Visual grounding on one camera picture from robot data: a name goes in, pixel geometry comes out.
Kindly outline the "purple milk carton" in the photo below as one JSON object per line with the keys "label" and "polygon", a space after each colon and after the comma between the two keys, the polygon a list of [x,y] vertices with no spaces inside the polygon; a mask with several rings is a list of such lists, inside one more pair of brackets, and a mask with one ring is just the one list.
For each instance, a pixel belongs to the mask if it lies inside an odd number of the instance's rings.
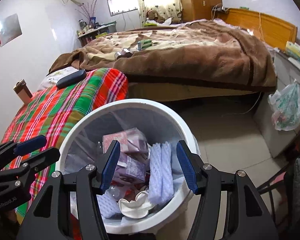
{"label": "purple milk carton", "polygon": [[145,135],[136,127],[120,132],[121,152],[125,154],[143,154],[147,156],[148,145]]}

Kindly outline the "white foam fruit net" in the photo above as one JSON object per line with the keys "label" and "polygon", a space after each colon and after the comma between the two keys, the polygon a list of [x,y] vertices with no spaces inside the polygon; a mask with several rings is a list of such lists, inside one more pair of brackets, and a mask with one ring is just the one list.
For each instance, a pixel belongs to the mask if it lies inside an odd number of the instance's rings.
{"label": "white foam fruit net", "polygon": [[148,199],[153,205],[164,205],[174,195],[171,157],[172,150],[167,141],[150,147]]}

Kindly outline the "patterned paper cup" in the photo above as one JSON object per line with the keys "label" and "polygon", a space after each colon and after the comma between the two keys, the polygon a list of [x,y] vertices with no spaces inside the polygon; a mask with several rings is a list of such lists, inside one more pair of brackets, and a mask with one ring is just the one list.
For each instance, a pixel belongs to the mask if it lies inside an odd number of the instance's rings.
{"label": "patterned paper cup", "polygon": [[131,219],[141,219],[146,217],[156,204],[149,201],[147,191],[141,191],[134,200],[120,199],[118,206],[124,216]]}

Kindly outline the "plaid red green tablecloth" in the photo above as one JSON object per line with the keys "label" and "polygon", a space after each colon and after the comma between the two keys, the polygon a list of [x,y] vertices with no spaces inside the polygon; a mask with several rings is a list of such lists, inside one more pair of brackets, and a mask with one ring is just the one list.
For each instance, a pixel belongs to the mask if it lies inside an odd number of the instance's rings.
{"label": "plaid red green tablecloth", "polygon": [[32,101],[19,109],[2,142],[44,135],[47,143],[42,151],[60,148],[79,120],[103,105],[125,99],[127,92],[127,77],[112,68],[88,72],[84,80],[67,88],[53,86],[36,92]]}

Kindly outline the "brown beige thermos cup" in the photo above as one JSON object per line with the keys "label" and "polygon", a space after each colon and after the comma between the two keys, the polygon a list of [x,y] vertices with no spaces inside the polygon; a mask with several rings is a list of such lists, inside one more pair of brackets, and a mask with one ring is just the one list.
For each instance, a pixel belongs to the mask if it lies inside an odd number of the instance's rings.
{"label": "brown beige thermos cup", "polygon": [[28,105],[32,101],[33,95],[24,79],[18,81],[13,87],[13,90],[20,98],[20,100],[24,103],[24,105]]}

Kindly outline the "floral white pillow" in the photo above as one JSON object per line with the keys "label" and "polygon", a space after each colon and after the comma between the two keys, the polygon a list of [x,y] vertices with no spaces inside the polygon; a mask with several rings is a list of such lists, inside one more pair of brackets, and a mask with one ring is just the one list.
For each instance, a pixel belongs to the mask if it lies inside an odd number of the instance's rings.
{"label": "floral white pillow", "polygon": [[48,74],[46,77],[44,77],[44,79],[40,83],[37,91],[45,90],[49,87],[52,87],[52,86],[56,85],[60,79],[66,77],[74,72],[77,72],[77,71],[78,71],[78,69],[70,66],[70,67],[66,67],[66,68],[57,70],[51,74]]}

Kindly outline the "dark blue glasses case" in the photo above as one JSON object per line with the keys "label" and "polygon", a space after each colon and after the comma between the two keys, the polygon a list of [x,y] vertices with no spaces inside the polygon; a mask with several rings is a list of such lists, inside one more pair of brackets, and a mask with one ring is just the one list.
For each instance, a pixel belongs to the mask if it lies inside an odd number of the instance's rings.
{"label": "dark blue glasses case", "polygon": [[58,82],[56,83],[56,87],[58,89],[63,89],[63,88],[69,87],[71,85],[77,84],[77,83],[81,82],[82,80],[84,80],[86,75],[87,75],[87,72],[84,69],[76,71],[76,72],[74,72],[70,75],[67,75],[67,76],[61,78],[60,80],[58,80]]}

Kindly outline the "white side cabinet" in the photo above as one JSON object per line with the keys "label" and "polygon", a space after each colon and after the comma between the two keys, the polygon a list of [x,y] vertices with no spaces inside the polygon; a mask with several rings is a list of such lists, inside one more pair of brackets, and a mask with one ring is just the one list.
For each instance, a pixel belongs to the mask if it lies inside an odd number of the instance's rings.
{"label": "white side cabinet", "polygon": [[253,116],[273,158],[300,134],[300,62],[274,48],[275,92],[262,96]]}

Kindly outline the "green white plastic bag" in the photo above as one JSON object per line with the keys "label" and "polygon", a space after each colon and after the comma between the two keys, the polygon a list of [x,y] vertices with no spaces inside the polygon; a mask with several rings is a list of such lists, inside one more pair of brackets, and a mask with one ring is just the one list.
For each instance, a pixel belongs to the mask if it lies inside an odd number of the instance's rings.
{"label": "green white plastic bag", "polygon": [[300,125],[300,83],[295,79],[268,96],[271,120],[277,131],[291,131]]}

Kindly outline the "small toy on blanket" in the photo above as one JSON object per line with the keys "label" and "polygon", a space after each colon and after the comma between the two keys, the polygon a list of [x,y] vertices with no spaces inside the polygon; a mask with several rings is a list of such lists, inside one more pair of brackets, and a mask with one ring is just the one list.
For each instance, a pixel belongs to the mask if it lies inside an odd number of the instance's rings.
{"label": "small toy on blanket", "polygon": [[117,60],[120,58],[130,58],[130,57],[132,57],[132,55],[133,55],[133,52],[131,52],[127,48],[123,48],[121,51],[116,52],[114,57],[115,57],[115,60]]}

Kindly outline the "small window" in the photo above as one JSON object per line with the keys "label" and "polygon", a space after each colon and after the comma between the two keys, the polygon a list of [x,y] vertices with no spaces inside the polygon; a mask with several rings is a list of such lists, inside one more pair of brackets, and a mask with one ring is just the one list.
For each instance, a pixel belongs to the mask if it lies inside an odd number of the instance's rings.
{"label": "small window", "polygon": [[107,0],[110,16],[139,9],[138,0]]}

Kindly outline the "brown fleece blanket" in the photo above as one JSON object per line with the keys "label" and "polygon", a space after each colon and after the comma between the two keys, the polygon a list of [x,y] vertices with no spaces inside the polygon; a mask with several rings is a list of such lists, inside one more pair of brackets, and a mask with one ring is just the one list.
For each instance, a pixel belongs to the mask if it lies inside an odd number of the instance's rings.
{"label": "brown fleece blanket", "polygon": [[[138,51],[138,41],[152,46]],[[123,48],[130,58],[115,60]],[[113,68],[135,83],[172,83],[272,92],[277,78],[271,54],[256,36],[214,21],[181,27],[147,27],[110,33],[60,55],[50,72],[72,66],[87,71]]]}

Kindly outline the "wooden headboard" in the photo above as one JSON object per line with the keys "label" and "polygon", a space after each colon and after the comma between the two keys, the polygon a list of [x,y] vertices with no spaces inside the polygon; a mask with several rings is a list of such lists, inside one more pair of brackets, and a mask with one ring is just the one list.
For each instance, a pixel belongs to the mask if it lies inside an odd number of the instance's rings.
{"label": "wooden headboard", "polygon": [[287,42],[294,43],[298,33],[297,26],[256,11],[230,8],[226,12],[216,12],[216,17],[227,24],[252,31],[254,36],[281,50],[285,50]]}

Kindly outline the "silver wall poster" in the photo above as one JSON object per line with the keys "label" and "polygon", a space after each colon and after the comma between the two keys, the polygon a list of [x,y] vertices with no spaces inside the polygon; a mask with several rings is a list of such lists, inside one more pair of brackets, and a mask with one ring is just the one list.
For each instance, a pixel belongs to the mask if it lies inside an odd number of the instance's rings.
{"label": "silver wall poster", "polygon": [[22,35],[17,14],[10,15],[0,21],[0,47]]}

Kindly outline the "cluttered wall shelf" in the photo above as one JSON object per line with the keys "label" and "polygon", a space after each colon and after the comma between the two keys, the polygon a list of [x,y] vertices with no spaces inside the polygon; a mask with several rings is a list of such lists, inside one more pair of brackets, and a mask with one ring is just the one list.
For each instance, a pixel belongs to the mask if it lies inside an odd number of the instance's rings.
{"label": "cluttered wall shelf", "polygon": [[104,25],[97,25],[97,28],[92,28],[86,25],[81,30],[77,31],[77,37],[82,47],[87,45],[92,40],[110,33],[116,32],[116,21],[106,23]]}

